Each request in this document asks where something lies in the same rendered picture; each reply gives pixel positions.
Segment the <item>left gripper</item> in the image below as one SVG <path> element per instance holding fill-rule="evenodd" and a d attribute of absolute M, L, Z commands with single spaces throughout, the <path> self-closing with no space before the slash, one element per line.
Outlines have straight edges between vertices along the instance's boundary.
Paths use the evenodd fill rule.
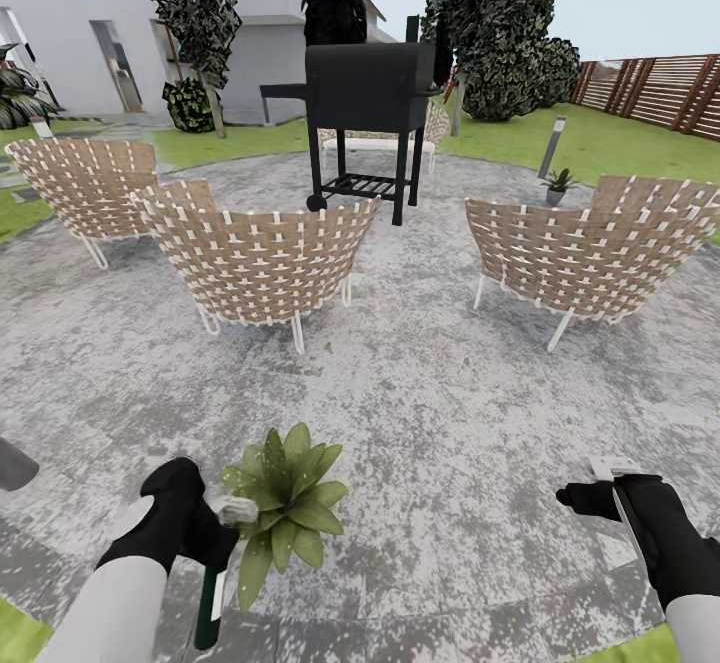
<path fill-rule="evenodd" d="M 182 555 L 192 557 L 200 563 L 226 567 L 231 558 L 232 547 L 241 537 L 236 528 L 227 528 L 215 518 L 212 510 L 203 526 L 182 539 Z"/>

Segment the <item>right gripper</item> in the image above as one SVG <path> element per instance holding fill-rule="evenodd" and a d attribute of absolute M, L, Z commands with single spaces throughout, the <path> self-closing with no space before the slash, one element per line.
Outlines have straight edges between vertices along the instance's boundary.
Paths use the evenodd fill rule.
<path fill-rule="evenodd" d="M 557 500 L 563 506 L 571 506 L 579 515 L 601 516 L 618 522 L 618 518 L 608 511 L 602 501 L 602 489 L 608 482 L 595 482 L 591 484 L 568 483 L 564 488 L 555 492 Z"/>

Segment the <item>insectifuge atomizer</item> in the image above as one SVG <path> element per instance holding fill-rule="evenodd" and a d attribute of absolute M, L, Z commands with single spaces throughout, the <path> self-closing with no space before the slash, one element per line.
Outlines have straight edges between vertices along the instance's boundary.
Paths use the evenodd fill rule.
<path fill-rule="evenodd" d="M 208 562 L 204 563 L 204 566 L 203 590 L 195 632 L 195 648 L 199 651 L 217 644 L 227 582 L 226 569 Z"/>

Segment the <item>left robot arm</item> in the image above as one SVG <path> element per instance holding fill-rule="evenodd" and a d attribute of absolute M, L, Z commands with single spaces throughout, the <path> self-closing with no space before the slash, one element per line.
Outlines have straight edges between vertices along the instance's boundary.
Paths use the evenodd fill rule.
<path fill-rule="evenodd" d="M 160 465 L 140 499 L 112 524 L 92 577 L 34 663 L 150 663 L 174 557 L 226 567 L 241 537 L 227 521 L 254 524 L 249 498 L 221 496 L 209 506 L 195 467 L 182 459 Z"/>

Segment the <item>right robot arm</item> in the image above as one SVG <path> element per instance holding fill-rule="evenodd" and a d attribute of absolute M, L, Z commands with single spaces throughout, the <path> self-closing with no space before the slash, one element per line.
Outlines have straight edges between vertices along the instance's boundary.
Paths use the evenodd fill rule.
<path fill-rule="evenodd" d="M 720 663 L 720 542 L 702 539 L 675 489 L 629 457 L 588 456 L 591 484 L 555 492 L 579 515 L 623 522 L 681 663 Z"/>

